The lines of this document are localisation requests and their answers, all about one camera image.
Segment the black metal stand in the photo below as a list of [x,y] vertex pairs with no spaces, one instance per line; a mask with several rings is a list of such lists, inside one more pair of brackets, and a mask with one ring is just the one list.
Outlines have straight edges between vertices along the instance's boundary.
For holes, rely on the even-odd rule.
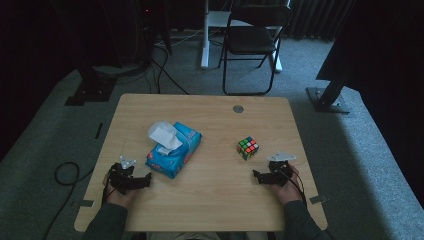
[[316,112],[348,115],[350,109],[341,96],[346,79],[332,80],[326,88],[308,87],[306,92]]

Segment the black folding chair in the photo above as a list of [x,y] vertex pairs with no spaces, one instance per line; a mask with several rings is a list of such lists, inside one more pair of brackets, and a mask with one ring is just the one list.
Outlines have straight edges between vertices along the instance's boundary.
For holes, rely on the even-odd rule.
[[[223,67],[222,91],[229,96],[262,96],[273,86],[282,35],[292,18],[287,5],[246,5],[233,9],[226,24],[218,67]],[[258,61],[260,68],[266,59],[274,56],[266,90],[256,92],[229,92],[227,66],[229,61]]]

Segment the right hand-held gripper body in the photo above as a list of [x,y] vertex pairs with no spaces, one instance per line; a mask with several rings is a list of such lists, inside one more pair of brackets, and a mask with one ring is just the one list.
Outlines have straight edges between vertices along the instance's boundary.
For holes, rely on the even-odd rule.
[[293,175],[289,162],[295,160],[296,156],[277,151],[274,155],[268,156],[267,159],[269,161],[268,168],[271,174],[271,183],[284,186]]

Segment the multicoloured puzzle cube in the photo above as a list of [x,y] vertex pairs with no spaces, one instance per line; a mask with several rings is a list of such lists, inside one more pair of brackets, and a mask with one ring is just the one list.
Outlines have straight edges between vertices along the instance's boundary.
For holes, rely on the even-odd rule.
[[237,153],[247,161],[254,156],[259,150],[258,143],[250,136],[239,141],[237,144]]

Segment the black stand base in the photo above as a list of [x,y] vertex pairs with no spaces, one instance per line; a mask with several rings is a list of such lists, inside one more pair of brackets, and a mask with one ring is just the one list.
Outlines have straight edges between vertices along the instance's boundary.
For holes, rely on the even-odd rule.
[[79,68],[82,78],[73,96],[70,96],[66,106],[83,106],[86,102],[108,102],[115,84],[116,77],[99,75],[92,67]]

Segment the black computer tower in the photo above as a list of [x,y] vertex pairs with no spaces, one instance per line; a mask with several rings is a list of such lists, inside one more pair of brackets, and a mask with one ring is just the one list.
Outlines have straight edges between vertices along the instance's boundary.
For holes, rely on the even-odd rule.
[[161,37],[166,50],[172,54],[169,27],[170,4],[168,0],[139,0],[141,61],[150,61],[155,40]]

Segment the white tissue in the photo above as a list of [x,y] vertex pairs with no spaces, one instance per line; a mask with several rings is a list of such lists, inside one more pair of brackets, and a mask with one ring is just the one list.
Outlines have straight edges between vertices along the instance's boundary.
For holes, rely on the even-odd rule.
[[158,152],[162,155],[183,145],[177,137],[177,129],[166,121],[155,122],[148,130],[148,137],[159,144]]

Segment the blue tissue pack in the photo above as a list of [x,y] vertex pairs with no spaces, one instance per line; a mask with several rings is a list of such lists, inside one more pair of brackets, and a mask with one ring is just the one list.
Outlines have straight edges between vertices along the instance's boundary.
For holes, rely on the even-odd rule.
[[154,141],[156,145],[147,155],[146,165],[173,179],[198,148],[202,135],[200,132],[180,122],[175,122],[171,125],[177,129],[177,137],[183,145],[171,151],[168,155],[162,155],[158,152],[159,144]]

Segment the person's left hand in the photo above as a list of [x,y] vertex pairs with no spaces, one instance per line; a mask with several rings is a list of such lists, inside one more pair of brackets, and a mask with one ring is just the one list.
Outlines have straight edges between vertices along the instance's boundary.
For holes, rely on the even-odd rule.
[[138,194],[137,190],[130,190],[126,194],[120,193],[110,184],[108,173],[105,174],[105,177],[103,179],[103,185],[104,185],[104,189],[102,193],[103,203],[110,203],[110,204],[118,205],[124,208],[129,208],[134,202],[134,199],[136,198]]

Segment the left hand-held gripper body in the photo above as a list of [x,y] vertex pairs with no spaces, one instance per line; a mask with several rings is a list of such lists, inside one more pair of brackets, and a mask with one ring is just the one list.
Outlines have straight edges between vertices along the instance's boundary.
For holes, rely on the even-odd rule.
[[109,182],[121,194],[135,189],[135,179],[132,176],[135,164],[135,160],[120,156],[119,161],[115,162],[109,170]]

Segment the dark curtain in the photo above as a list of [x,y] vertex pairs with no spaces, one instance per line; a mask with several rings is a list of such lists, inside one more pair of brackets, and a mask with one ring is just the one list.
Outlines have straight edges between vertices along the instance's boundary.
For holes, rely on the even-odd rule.
[[334,40],[356,0],[288,0],[293,16],[285,34],[294,39]]

